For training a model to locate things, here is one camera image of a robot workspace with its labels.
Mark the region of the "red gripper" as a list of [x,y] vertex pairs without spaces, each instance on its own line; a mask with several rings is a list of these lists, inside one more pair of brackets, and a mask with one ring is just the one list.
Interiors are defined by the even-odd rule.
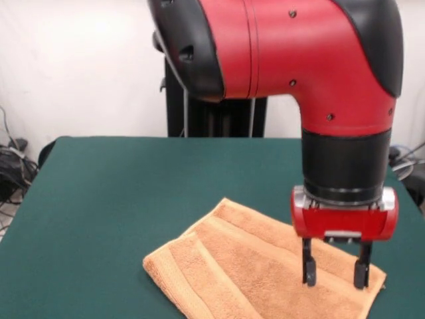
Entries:
[[292,225],[302,239],[303,283],[316,284],[316,263],[311,254],[311,238],[352,239],[362,241],[359,258],[355,261],[355,288],[369,286],[372,246],[367,241],[389,240],[398,221],[398,197],[391,187],[384,187],[382,197],[372,205],[357,207],[331,206],[307,196],[303,186],[292,189]]

